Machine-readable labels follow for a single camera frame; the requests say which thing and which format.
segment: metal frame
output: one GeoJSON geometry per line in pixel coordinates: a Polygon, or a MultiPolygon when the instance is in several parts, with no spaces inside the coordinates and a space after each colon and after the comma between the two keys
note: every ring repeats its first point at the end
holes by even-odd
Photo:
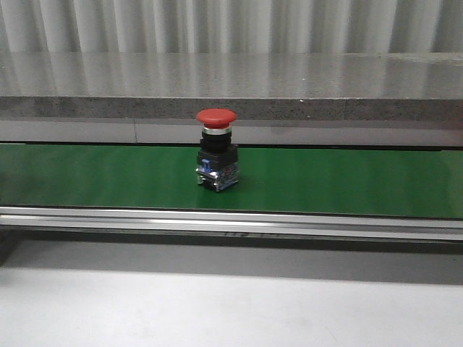
{"type": "Polygon", "coordinates": [[[0,207],[0,229],[243,233],[463,241],[463,220],[119,208],[0,207]]]}

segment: conveyor belt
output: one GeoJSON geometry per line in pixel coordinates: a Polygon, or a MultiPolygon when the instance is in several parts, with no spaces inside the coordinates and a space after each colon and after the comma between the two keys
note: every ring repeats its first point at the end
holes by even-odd
{"type": "Polygon", "coordinates": [[[445,228],[458,236],[443,239],[463,237],[462,151],[244,147],[241,181],[221,193],[197,186],[196,154],[3,144],[0,224],[376,237],[405,227],[403,237],[424,239],[445,228]]]}

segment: gray floor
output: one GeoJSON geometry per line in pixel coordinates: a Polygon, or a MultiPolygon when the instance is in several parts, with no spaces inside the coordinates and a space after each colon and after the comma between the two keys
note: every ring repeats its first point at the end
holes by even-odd
{"type": "Polygon", "coordinates": [[[0,346],[460,346],[463,256],[24,241],[0,346]]]}

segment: stone countertop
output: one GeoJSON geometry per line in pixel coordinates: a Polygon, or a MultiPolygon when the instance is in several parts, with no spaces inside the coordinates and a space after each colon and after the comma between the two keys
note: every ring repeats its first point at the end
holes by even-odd
{"type": "Polygon", "coordinates": [[[0,53],[0,119],[462,121],[463,53],[0,53]]]}

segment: red mushroom button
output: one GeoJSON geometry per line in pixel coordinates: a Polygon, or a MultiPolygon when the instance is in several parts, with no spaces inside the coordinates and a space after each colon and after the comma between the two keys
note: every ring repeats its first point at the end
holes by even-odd
{"type": "Polygon", "coordinates": [[[226,108],[207,108],[196,116],[196,119],[209,129],[227,128],[236,118],[237,114],[226,108]]]}

